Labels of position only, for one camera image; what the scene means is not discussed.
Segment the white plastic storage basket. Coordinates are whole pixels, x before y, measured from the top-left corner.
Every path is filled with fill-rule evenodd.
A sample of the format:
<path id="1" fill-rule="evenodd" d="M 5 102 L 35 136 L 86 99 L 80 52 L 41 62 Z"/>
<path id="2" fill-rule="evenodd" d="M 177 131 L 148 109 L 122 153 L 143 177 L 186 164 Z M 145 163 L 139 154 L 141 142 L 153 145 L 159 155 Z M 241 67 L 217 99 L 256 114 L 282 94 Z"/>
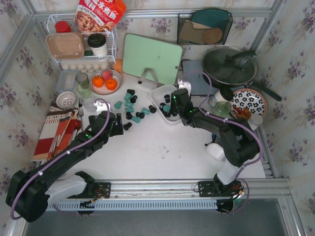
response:
<path id="1" fill-rule="evenodd" d="M 170 113 L 170 111 L 165 112 L 163 111 L 162 108 L 164 105 L 169 105 L 169 106 L 171 105 L 171 103 L 165 103 L 164 96 L 166 94 L 171 95 L 171 93 L 174 92 L 176 89 L 177 88 L 173 85 L 163 85 L 161 87 L 154 89 L 150 94 L 150 98 L 152 102 L 157 107 L 157 112 L 160 114 L 164 122 L 171 126 L 182 123 L 181 119 L 179 115 L 174 116 Z"/>

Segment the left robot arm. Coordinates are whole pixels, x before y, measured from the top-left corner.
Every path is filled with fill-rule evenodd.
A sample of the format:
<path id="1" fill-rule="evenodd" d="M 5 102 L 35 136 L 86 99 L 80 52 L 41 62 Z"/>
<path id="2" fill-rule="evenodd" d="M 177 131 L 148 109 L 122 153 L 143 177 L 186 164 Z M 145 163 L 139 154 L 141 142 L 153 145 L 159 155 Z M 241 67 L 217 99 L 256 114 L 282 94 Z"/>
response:
<path id="1" fill-rule="evenodd" d="M 74 165 L 101 149 L 109 137 L 123 134 L 121 114 L 103 111 L 89 116 L 89 122 L 60 154 L 29 172 L 19 170 L 12 176 L 5 202 L 11 207 L 13 220 L 24 218 L 34 222 L 47 207 L 92 190 L 95 180 L 83 171 L 57 181 Z"/>

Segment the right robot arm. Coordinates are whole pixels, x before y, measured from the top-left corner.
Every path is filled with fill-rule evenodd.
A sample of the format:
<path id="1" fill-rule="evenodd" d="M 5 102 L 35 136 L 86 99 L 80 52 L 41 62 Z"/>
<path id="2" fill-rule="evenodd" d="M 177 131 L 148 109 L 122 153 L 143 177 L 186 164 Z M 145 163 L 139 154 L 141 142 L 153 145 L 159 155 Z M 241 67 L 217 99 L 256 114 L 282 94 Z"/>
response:
<path id="1" fill-rule="evenodd" d="M 179 115 L 183 125 L 204 129 L 220 138 L 218 150 L 211 150 L 216 156 L 223 152 L 225 158 L 223 167 L 213 179 L 214 194 L 231 196 L 236 193 L 236 187 L 240 186 L 237 173 L 262 149 L 247 121 L 244 118 L 223 119 L 195 107 L 185 88 L 172 92 L 170 111 Z"/>

